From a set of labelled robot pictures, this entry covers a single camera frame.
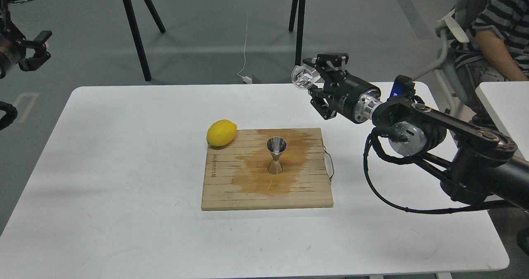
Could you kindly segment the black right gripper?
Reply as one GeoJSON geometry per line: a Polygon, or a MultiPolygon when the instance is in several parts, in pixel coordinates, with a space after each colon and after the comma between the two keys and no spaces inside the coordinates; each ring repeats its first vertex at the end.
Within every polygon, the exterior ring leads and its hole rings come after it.
{"type": "Polygon", "coordinates": [[[330,88],[310,87],[310,103],[323,119],[332,119],[338,113],[355,124],[368,119],[380,103],[381,91],[375,85],[352,76],[344,65],[349,61],[347,53],[319,54],[303,60],[315,68],[321,79],[329,79],[330,88]]]}

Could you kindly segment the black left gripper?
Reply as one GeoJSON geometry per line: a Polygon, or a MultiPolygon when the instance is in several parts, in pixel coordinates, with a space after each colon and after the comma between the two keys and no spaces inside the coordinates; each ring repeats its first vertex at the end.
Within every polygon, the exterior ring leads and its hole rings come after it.
{"type": "Polygon", "coordinates": [[[24,72],[38,70],[51,54],[47,51],[47,41],[52,36],[52,31],[40,32],[34,40],[29,41],[15,26],[11,20],[11,12],[8,6],[19,0],[0,0],[1,4],[1,36],[0,36],[0,78],[14,68],[20,68],[24,72]],[[26,49],[33,49],[32,57],[26,56],[26,49]]]}

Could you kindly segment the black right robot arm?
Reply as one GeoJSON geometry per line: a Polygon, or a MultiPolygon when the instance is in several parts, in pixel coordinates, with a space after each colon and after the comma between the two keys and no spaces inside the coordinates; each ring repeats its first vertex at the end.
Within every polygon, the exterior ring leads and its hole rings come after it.
{"type": "Polygon", "coordinates": [[[310,103],[323,119],[340,114],[355,124],[372,122],[363,150],[363,172],[380,200],[405,212],[428,215],[503,207],[528,211],[528,162],[516,157],[512,138],[429,107],[406,76],[397,76],[389,98],[382,101],[376,85],[344,68],[348,61],[346,53],[308,57],[293,70],[291,79],[308,91],[310,103]],[[425,170],[462,206],[422,210],[387,200],[369,176],[372,150],[385,162],[425,170]]]}

